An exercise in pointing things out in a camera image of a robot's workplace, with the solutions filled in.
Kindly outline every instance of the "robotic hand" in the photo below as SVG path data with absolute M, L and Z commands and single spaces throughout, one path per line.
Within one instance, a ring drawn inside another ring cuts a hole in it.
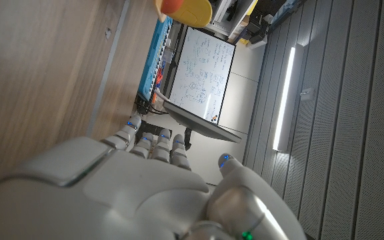
M 2 178 L 0 239 L 305 239 L 276 192 L 229 154 L 210 194 L 181 135 L 171 152 L 167 129 L 126 152 L 140 124 L 67 141 Z

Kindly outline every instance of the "shelf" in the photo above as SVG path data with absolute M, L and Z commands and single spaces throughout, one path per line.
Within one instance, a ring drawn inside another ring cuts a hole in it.
M 231 0 L 220 0 L 220 2 L 218 2 L 213 20 L 207 26 L 205 26 L 206 29 L 230 37 L 235 29 L 239 26 L 248 10 L 250 10 L 254 0 L 242 0 L 231 21 L 215 21 L 216 19 L 223 18 L 224 14 L 226 13 L 226 9 L 230 5 L 230 2 Z
M 222 21 L 221 23 L 218 23 L 215 21 L 213 23 L 209 23 L 207 26 L 205 26 L 205 28 L 211 31 L 221 33 L 224 36 L 229 36 L 229 32 L 232 29 L 232 22 Z

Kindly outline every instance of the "cable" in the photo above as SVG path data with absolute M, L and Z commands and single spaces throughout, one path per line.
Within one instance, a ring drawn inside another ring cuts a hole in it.
M 142 104 L 140 104 L 140 103 L 138 103 L 138 102 L 136 102 L 136 101 L 135 101 L 134 103 L 137 104 L 138 106 L 140 106 L 140 107 L 146 109 L 146 106 L 144 106 L 144 105 L 142 105 Z M 150 112 L 150 113 L 156 114 L 156 115 L 164 115 L 164 114 L 168 114 L 168 113 L 166 113 L 166 112 L 162 112 L 162 111 L 159 111 L 159 110 L 156 110 L 157 112 L 154 112 L 154 111 L 151 111 L 151 110 L 147 110 L 147 111 Z

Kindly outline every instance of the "orange object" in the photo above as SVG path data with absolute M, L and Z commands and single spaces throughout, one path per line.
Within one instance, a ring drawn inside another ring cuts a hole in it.
M 169 15 L 179 10 L 182 4 L 183 0 L 163 0 L 161 12 Z
M 167 16 L 189 25 L 191 27 L 205 27 L 211 20 L 213 9 L 208 0 L 183 0 L 178 8 L 179 1 L 176 0 L 154 0 L 160 22 L 164 22 Z M 176 11 L 165 14 L 165 11 Z

